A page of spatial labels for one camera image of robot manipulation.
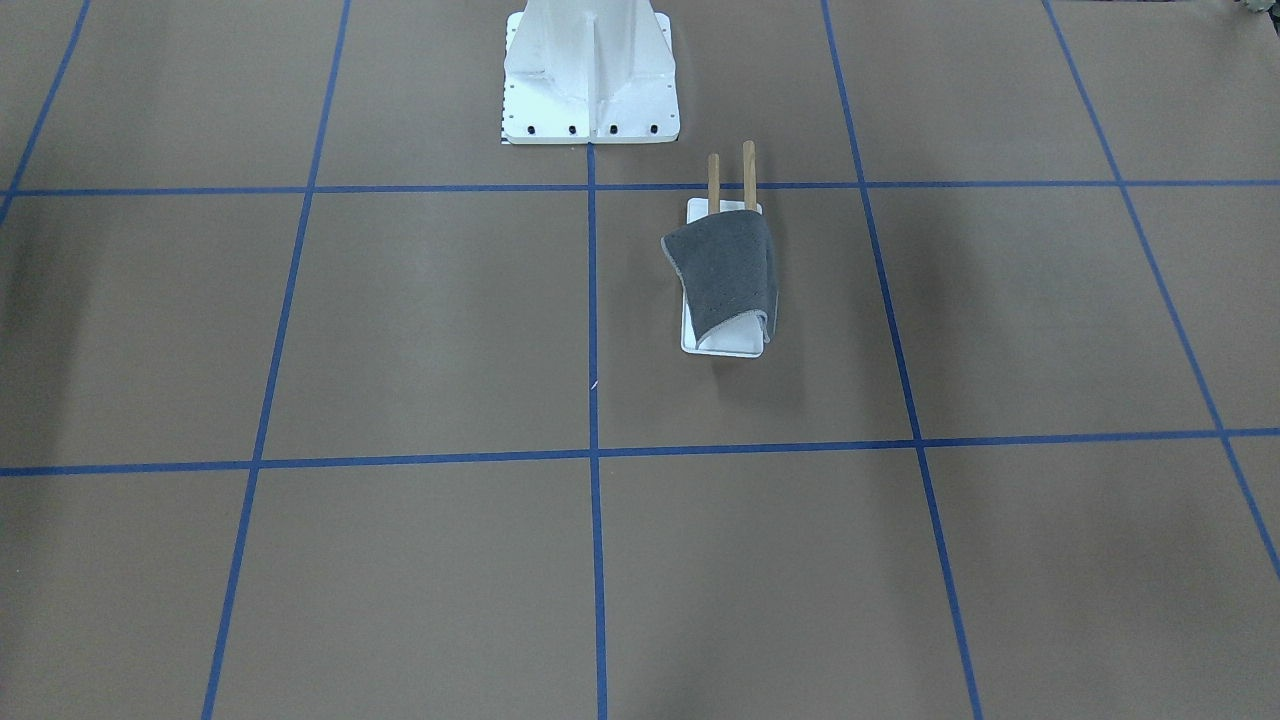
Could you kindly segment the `blue grey microfibre towel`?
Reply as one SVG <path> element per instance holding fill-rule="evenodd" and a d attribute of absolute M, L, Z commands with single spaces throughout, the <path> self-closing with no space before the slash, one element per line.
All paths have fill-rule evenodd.
<path fill-rule="evenodd" d="M 765 347 L 773 341 L 780 309 L 774 238 L 759 210 L 705 215 L 671 231 L 660 247 L 687 296 L 699 341 L 748 315 L 760 318 Z"/>

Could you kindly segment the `white towel rack base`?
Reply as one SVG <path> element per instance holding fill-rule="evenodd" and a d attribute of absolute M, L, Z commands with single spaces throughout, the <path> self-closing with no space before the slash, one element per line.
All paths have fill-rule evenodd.
<path fill-rule="evenodd" d="M 746 209 L 742 201 L 721 200 L 721 211 Z M 708 214 L 707 199 L 694 197 L 686 202 L 685 222 L 694 223 Z M 682 292 L 680 347 L 686 354 L 721 357 L 759 357 L 765 348 L 764 331 L 759 316 L 748 315 L 731 319 L 699 341 L 691 323 L 687 296 Z"/>

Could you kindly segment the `wooden rack rod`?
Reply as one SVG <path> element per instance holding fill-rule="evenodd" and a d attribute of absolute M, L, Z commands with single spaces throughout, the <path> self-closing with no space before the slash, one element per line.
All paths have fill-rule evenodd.
<path fill-rule="evenodd" d="M 710 152 L 707 158 L 707 215 L 721 210 L 721 156 Z"/>
<path fill-rule="evenodd" d="M 756 145 L 753 140 L 742 142 L 742 202 L 745 209 L 758 210 Z"/>

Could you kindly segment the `white pedestal column base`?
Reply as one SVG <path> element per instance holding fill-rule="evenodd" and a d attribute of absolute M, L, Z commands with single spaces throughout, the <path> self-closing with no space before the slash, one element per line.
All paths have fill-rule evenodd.
<path fill-rule="evenodd" d="M 649 1 L 529 1 L 504 32 L 500 140 L 672 143 L 681 135 L 671 18 Z"/>

